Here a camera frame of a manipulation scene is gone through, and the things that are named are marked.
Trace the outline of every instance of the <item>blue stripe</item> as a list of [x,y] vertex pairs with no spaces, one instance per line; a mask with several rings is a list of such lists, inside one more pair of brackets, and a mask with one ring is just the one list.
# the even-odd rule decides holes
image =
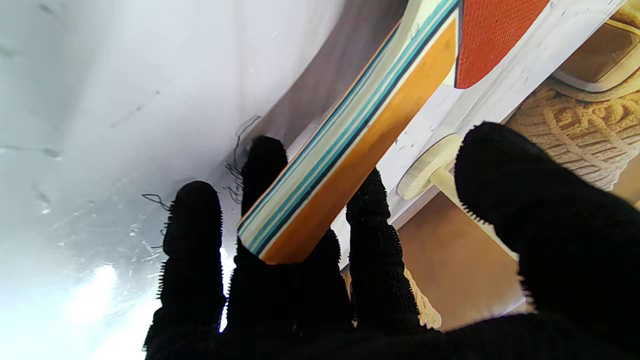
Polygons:
[[[387,46],[389,43],[391,43],[391,40],[395,37],[396,32],[397,32],[397,28],[395,28],[393,33],[387,38],[387,41],[383,44],[382,48],[380,48],[380,50],[376,52],[376,55],[373,58],[373,61],[370,62],[369,66],[365,69],[365,72],[362,74],[362,76],[358,77],[354,86],[351,87],[351,90],[349,91],[349,93],[342,99],[340,104],[336,107],[336,109],[332,112],[332,114],[327,118],[327,121],[324,121],[321,124],[320,129],[316,131],[316,134],[319,135],[318,140],[322,140],[322,138],[326,135],[326,131],[330,130],[336,124],[335,118],[340,117],[340,115],[342,115],[345,112],[345,110],[349,107],[349,105],[353,102],[353,99],[360,93],[364,83],[366,83],[366,81],[371,77],[373,70],[380,63],[381,55],[387,49]],[[265,203],[264,199],[266,199],[266,197],[269,194],[277,191],[281,187],[282,183],[291,175],[291,172],[299,167],[301,161],[306,159],[310,150],[315,148],[317,144],[318,142],[313,142],[313,143],[310,142],[309,145],[304,148],[303,154],[299,156],[299,161],[298,159],[296,159],[296,161],[294,161],[294,163],[291,164],[291,167],[287,168],[287,170],[285,171],[285,174],[282,177],[278,178],[278,182],[276,183],[276,185],[274,185],[269,190],[266,196],[263,196],[261,198],[255,210],[252,211],[252,213],[249,214],[249,216],[239,224],[238,228],[242,229],[243,224],[249,221],[253,217],[253,214],[257,213],[260,209],[262,209]]]
[[[442,10],[442,8],[445,6],[445,3],[446,3],[446,2],[442,2],[442,3],[440,3],[440,4],[438,5],[438,7],[436,8],[436,10],[435,10],[435,11],[434,11],[430,16],[429,16],[429,18],[428,18],[427,20],[425,20],[425,22],[423,23],[423,25],[427,25],[427,24],[429,24],[429,23],[433,20],[433,17],[435,17],[435,16],[436,16],[436,14],[437,14],[437,13],[439,13],[439,12]],[[386,98],[388,97],[388,95],[391,93],[392,89],[393,89],[393,88],[395,88],[395,85],[397,84],[397,82],[399,81],[399,79],[404,75],[404,73],[406,73],[406,70],[408,69],[408,67],[410,66],[410,64],[411,64],[412,62],[414,62],[414,61],[415,61],[416,57],[417,57],[417,56],[419,55],[419,53],[423,50],[424,46],[425,46],[425,45],[430,41],[431,37],[433,36],[434,29],[439,29],[439,28],[440,28],[440,26],[441,26],[442,21],[443,21],[446,17],[449,17],[449,16],[450,16],[450,14],[451,14],[451,12],[452,12],[452,9],[454,8],[454,5],[455,5],[455,4],[456,4],[456,2],[451,3],[451,4],[449,5],[449,9],[448,9],[448,11],[447,11],[447,12],[445,12],[445,15],[441,15],[441,16],[440,16],[440,18],[437,20],[437,22],[434,24],[434,26],[431,26],[431,29],[430,29],[430,31],[429,31],[429,33],[428,33],[428,36],[427,36],[428,38],[426,39],[426,41],[424,41],[424,40],[423,40],[423,41],[422,41],[422,43],[421,43],[421,45],[420,45],[420,46],[418,46],[416,49],[414,49],[414,50],[412,51],[412,53],[411,53],[411,60],[410,60],[410,61],[405,61],[402,65],[400,65],[400,66],[402,66],[402,70],[401,70],[401,72],[396,73],[396,74],[394,75],[394,81],[393,81],[393,83],[392,83],[392,84],[390,84],[390,85],[387,85],[387,86],[385,87],[385,91],[384,91],[384,92],[385,92],[385,94],[384,94],[384,96],[383,96],[383,97],[380,97],[380,98],[376,101],[376,105],[375,105],[375,107],[374,107],[374,108],[372,108],[372,109],[370,109],[370,110],[367,112],[366,117],[362,118],[360,121],[354,121],[354,122],[352,122],[352,123],[349,125],[349,127],[345,130],[345,132],[343,132],[343,133],[339,136],[339,139],[338,139],[334,144],[338,144],[338,143],[340,143],[340,142],[345,138],[345,136],[347,136],[347,135],[348,135],[348,133],[349,133],[349,132],[354,128],[354,127],[357,127],[356,132],[354,132],[353,134],[351,134],[351,135],[349,136],[349,138],[347,139],[347,142],[345,142],[344,144],[342,144],[342,146],[341,146],[340,150],[338,151],[338,153],[337,153],[337,154],[334,154],[334,155],[331,157],[331,159],[330,159],[329,163],[325,164],[325,165],[321,168],[321,174],[320,174],[320,175],[316,175],[316,176],[315,176],[315,178],[314,178],[314,184],[313,184],[312,186],[310,186],[310,187],[308,187],[308,188],[307,188],[307,190],[305,191],[305,194],[310,193],[310,192],[311,192],[311,191],[312,191],[312,190],[317,186],[317,184],[318,184],[318,183],[322,180],[322,178],[323,178],[323,177],[322,177],[322,174],[327,173],[327,172],[331,169],[331,165],[333,165],[333,164],[335,164],[335,163],[337,162],[337,158],[338,158],[339,156],[341,156],[341,154],[342,154],[342,153],[344,153],[344,151],[345,151],[345,150],[346,150],[346,149],[351,145],[351,143],[353,143],[353,141],[355,140],[355,138],[356,138],[356,137],[357,137],[357,136],[362,132],[362,130],[364,129],[364,127],[368,124],[368,122],[369,122],[368,120],[369,120],[369,119],[371,119],[371,117],[372,117],[372,116],[373,116],[373,115],[374,115],[374,114],[379,110],[379,108],[380,108],[381,104],[385,101],[385,99],[386,99]],[[423,31],[424,31],[425,29],[427,29],[427,28],[428,28],[428,27],[427,27],[427,26],[425,26],[424,28],[422,28],[422,29],[420,30],[420,32],[423,32]],[[403,54],[402,54],[401,58],[405,58],[405,57],[406,57],[406,53],[408,52],[408,50],[409,50],[409,49],[411,49],[411,48],[415,45],[415,43],[417,42],[417,39],[418,39],[418,38],[419,38],[419,36],[416,36],[416,37],[414,37],[414,38],[412,39],[412,41],[410,42],[410,45],[409,45],[409,46],[407,46],[407,47],[405,48],[405,50],[403,51]],[[386,82],[387,82],[388,78],[391,76],[391,73],[393,73],[393,71],[394,71],[394,70],[399,66],[399,64],[401,63],[401,61],[402,61],[402,60],[397,61],[397,62],[392,66],[392,69],[391,69],[391,70],[390,70],[390,72],[385,76],[384,80],[383,80],[383,81],[378,85],[378,87],[377,87],[377,88],[376,88],[376,90],[374,91],[374,94],[379,94],[379,93],[380,93],[380,88],[383,86],[383,84],[384,84],[384,83],[386,83]],[[367,103],[365,104],[365,106],[364,106],[363,108],[361,108],[361,109],[360,109],[360,111],[359,111],[359,112],[358,112],[358,114],[356,115],[355,119],[357,119],[358,117],[361,117],[361,116],[362,116],[362,113],[365,111],[365,109],[366,109],[367,107],[369,107],[369,105],[370,105],[371,101],[372,101],[374,98],[375,98],[375,95],[372,95],[372,96],[367,100]],[[323,155],[323,157],[320,159],[320,161],[318,161],[318,163],[324,163],[324,162],[326,161],[327,156],[329,156],[329,153],[331,153],[331,151],[333,151],[333,150],[334,150],[334,148],[335,148],[335,146],[332,146],[332,148],[330,149],[330,151],[329,151],[329,152],[327,152],[327,153],[325,153],[325,154]],[[283,222],[285,222],[286,220],[288,220],[288,218],[291,216],[291,213],[292,213],[293,211],[295,211],[295,210],[300,206],[300,204],[298,204],[297,202],[299,201],[299,199],[301,198],[301,196],[303,196],[303,195],[305,195],[305,194],[301,194],[301,195],[299,195],[299,196],[297,196],[297,197],[296,197],[296,199],[295,199],[295,200],[296,200],[296,203],[294,203],[295,207],[293,207],[293,208],[289,209],[289,211],[287,211],[287,213],[286,213],[286,214],[283,214],[283,213],[282,213],[282,210],[283,210],[284,206],[285,206],[286,204],[290,203],[290,201],[291,201],[291,197],[292,197],[292,196],[294,196],[294,194],[300,190],[300,188],[303,186],[303,184],[305,184],[305,183],[307,183],[307,182],[309,181],[309,179],[308,179],[308,178],[311,176],[310,174],[311,174],[311,173],[309,173],[309,174],[307,174],[307,176],[305,176],[305,178],[304,178],[303,182],[302,182],[302,183],[300,183],[300,184],[296,187],[295,191],[294,191],[293,193],[291,193],[291,194],[290,194],[290,196],[287,198],[286,202],[285,202],[282,206],[280,206],[280,208],[278,208],[278,211],[276,212],[276,214],[279,214],[279,215],[280,215],[280,216],[279,216],[280,218],[282,218],[282,217],[284,216],[284,217],[285,217],[285,219],[281,219],[280,221],[278,221],[278,223],[277,223],[277,225],[276,225],[275,229],[269,232],[269,234],[268,234],[267,238],[272,237],[272,236],[273,236],[273,234],[274,234],[275,232],[277,232],[277,231],[279,230],[279,228],[281,228],[281,227],[282,227],[282,223],[283,223]],[[260,236],[261,236],[261,235],[263,235],[263,233],[264,233],[264,231],[265,231],[265,230],[266,230],[265,228],[263,228],[263,229],[261,229],[261,230],[260,230],[259,234],[258,234],[258,235],[256,235],[256,237],[255,237],[254,241],[252,242],[252,245],[258,245],[261,249],[263,249],[263,248],[264,248],[264,246],[263,246],[263,245],[265,245],[265,244],[264,244],[264,240],[265,240],[266,238],[261,239],[261,240],[259,240],[259,239],[260,239]]]
[[[444,16],[444,18],[448,18],[448,17],[451,15],[451,13],[452,13],[456,8],[457,8],[457,6],[450,6],[450,7],[447,9],[447,13],[446,13],[446,15]],[[439,20],[438,20],[438,23],[439,23],[439,24],[438,24],[438,27],[437,27],[438,29],[440,28],[440,25],[441,25],[442,21],[443,21],[443,17],[440,17],[440,18],[439,18]],[[415,51],[412,53],[412,59],[411,59],[410,61],[407,61],[407,62],[405,62],[405,63],[404,63],[402,73],[398,73],[398,74],[396,74],[396,75],[395,75],[395,77],[394,77],[394,81],[393,81],[393,83],[391,84],[391,86],[388,86],[388,87],[387,87],[387,89],[386,89],[386,93],[385,93],[384,97],[383,97],[383,98],[381,98],[381,99],[377,102],[377,104],[376,104],[375,108],[373,108],[372,110],[370,110],[370,111],[367,113],[367,117],[366,117],[366,118],[364,118],[364,120],[363,120],[363,121],[360,121],[360,123],[359,123],[359,125],[358,125],[357,132],[355,133],[355,136],[351,136],[351,137],[350,137],[350,139],[348,140],[348,142],[347,142],[346,144],[343,144],[343,146],[342,146],[342,148],[340,149],[339,153],[334,154],[334,155],[333,155],[333,157],[332,157],[332,159],[331,159],[331,162],[330,162],[329,164],[325,165],[325,166],[323,167],[323,171],[322,171],[318,176],[316,176],[314,183],[313,183],[313,184],[311,184],[311,186],[309,186],[309,187],[307,188],[307,190],[305,191],[305,193],[304,193],[303,195],[298,196],[298,198],[296,198],[296,200],[298,200],[301,196],[302,196],[302,197],[304,197],[304,196],[308,196],[308,195],[309,195],[309,194],[310,194],[310,193],[315,189],[315,187],[319,184],[319,182],[324,178],[324,175],[325,175],[326,173],[328,173],[328,171],[330,171],[330,169],[332,168],[331,166],[337,162],[337,160],[342,156],[342,154],[344,154],[344,152],[346,151],[346,149],[347,149],[347,148],[348,148],[348,147],[353,143],[353,141],[355,141],[355,138],[356,138],[356,137],[357,137],[357,136],[362,132],[362,130],[366,127],[366,125],[368,124],[368,121],[369,121],[369,120],[371,119],[371,117],[372,117],[372,116],[373,116],[373,115],[378,111],[378,109],[380,108],[380,106],[382,105],[382,103],[385,101],[385,99],[388,97],[388,95],[391,93],[391,91],[393,91],[393,89],[395,88],[395,85],[397,84],[397,82],[400,80],[400,78],[402,78],[402,76],[404,75],[404,73],[406,73],[406,70],[411,66],[411,64],[413,63],[413,61],[415,61],[415,59],[418,57],[419,53],[421,53],[421,51],[423,50],[424,46],[425,46],[426,44],[428,44],[428,43],[431,41],[431,38],[433,38],[433,35],[434,35],[434,34],[435,34],[435,31],[431,31],[431,33],[428,35],[428,39],[427,39],[426,41],[424,41],[424,42],[420,45],[420,49],[415,50]],[[286,218],[285,218],[285,219],[283,219],[283,220],[281,220],[281,221],[279,221],[279,223],[277,224],[277,228],[276,228],[276,229],[275,229],[271,234],[269,234],[269,238],[268,238],[268,239],[272,238],[272,237],[273,237],[273,234],[275,234],[277,231],[279,231],[279,229],[280,229],[280,228],[282,228],[282,226],[284,225],[284,222],[286,222],[286,221],[289,219],[289,217],[291,216],[291,214],[292,214],[293,212],[295,212],[295,210],[297,210],[297,209],[299,208],[299,206],[300,206],[300,204],[298,203],[298,204],[296,204],[296,207],[295,207],[295,208],[291,208],[291,209],[287,212],[287,214],[286,214]],[[258,252],[256,252],[256,254],[260,254],[260,253],[264,250],[264,247],[266,247],[266,245],[268,244],[268,242],[266,242],[265,240],[267,240],[267,238],[263,239],[263,240],[260,242],[259,251],[258,251]]]

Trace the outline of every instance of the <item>white wall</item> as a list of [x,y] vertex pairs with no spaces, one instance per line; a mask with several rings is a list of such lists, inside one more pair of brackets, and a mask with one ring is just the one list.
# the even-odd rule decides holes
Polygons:
[[342,5],[0,0],[0,357],[143,356],[166,212],[140,194],[220,169]]

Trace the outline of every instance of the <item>glove finger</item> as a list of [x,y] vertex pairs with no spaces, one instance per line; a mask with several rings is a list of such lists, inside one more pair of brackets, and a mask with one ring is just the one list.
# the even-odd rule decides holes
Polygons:
[[251,209],[286,166],[287,152],[280,141],[267,136],[254,139],[249,156],[242,167],[242,216]]

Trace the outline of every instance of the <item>beige knit fabric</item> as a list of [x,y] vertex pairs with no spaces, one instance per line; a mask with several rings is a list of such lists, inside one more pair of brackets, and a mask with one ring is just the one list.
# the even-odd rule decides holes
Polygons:
[[546,81],[526,98],[508,126],[585,181],[610,191],[640,151],[640,92],[583,102],[560,94]]

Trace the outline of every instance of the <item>red rubber surface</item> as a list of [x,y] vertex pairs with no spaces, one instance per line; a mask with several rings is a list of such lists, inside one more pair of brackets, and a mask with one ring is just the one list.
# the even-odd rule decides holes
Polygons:
[[456,87],[480,81],[507,55],[548,0],[464,0]]

